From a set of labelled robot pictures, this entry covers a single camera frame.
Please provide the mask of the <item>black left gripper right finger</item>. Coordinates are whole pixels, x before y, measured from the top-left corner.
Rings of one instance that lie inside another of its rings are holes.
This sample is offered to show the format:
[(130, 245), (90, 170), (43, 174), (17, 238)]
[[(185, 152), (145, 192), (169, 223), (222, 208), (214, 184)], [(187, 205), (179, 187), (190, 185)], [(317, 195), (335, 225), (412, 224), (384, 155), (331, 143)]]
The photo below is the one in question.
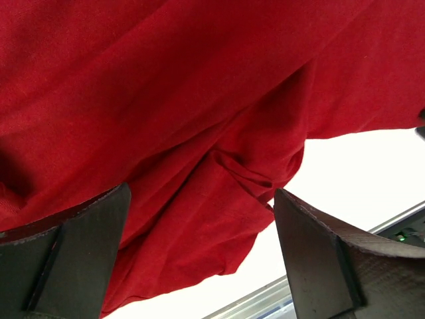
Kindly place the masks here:
[(285, 189), (274, 215), (298, 318), (423, 318), (424, 249), (368, 233)]

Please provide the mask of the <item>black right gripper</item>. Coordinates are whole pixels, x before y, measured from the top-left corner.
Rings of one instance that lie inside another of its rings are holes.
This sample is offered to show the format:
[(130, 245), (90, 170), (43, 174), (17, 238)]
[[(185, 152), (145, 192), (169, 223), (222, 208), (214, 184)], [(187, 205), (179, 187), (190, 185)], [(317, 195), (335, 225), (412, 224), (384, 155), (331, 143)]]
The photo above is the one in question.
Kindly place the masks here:
[(422, 140), (425, 140), (425, 109), (419, 113), (419, 119), (421, 125), (415, 129), (415, 132)]

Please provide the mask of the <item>dark red t shirt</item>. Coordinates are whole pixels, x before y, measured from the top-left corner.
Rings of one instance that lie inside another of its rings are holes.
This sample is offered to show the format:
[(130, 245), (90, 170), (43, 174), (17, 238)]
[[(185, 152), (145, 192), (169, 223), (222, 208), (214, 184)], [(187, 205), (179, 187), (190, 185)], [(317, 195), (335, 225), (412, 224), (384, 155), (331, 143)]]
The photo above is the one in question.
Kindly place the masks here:
[(102, 316), (236, 272), (306, 140), (423, 115), (423, 1), (1, 2), (1, 228), (128, 183)]

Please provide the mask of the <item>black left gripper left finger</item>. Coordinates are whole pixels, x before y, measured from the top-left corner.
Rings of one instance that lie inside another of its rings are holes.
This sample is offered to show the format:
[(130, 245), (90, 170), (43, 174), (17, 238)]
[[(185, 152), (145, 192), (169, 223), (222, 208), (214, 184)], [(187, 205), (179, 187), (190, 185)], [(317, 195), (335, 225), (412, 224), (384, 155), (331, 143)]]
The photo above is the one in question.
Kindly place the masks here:
[(1, 232), (1, 317), (98, 319), (130, 201), (123, 183)]

